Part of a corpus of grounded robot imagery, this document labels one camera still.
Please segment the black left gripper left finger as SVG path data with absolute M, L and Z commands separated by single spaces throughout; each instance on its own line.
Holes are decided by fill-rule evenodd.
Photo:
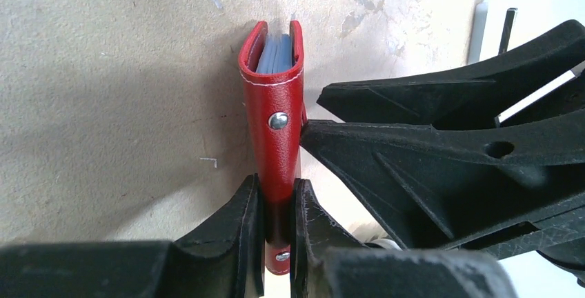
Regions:
M 2 297 L 260 297 L 262 204 L 256 175 L 176 241 L 12 244 Z

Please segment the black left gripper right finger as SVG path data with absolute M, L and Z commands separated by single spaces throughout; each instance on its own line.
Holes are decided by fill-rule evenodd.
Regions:
M 368 247 L 321 207 L 309 180 L 295 185 L 292 297 L 516 297 L 492 257 Z

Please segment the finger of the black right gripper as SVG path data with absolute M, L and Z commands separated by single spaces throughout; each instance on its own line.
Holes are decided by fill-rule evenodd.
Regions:
M 317 103 L 345 122 L 495 127 L 495 118 L 584 61 L 584 26 L 569 20 L 504 54 L 460 68 L 326 86 Z
M 402 248 L 499 259 L 584 236 L 584 111 L 507 128 L 309 121 L 301 146 Z

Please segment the red leather card holder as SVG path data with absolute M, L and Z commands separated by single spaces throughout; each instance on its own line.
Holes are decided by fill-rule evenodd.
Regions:
M 299 140 L 306 122 L 300 22 L 290 22 L 278 50 L 269 42 L 267 22 L 258 22 L 241 47 L 238 66 L 264 204 L 265 265 L 274 275 L 286 275 L 292 197 L 301 175 Z

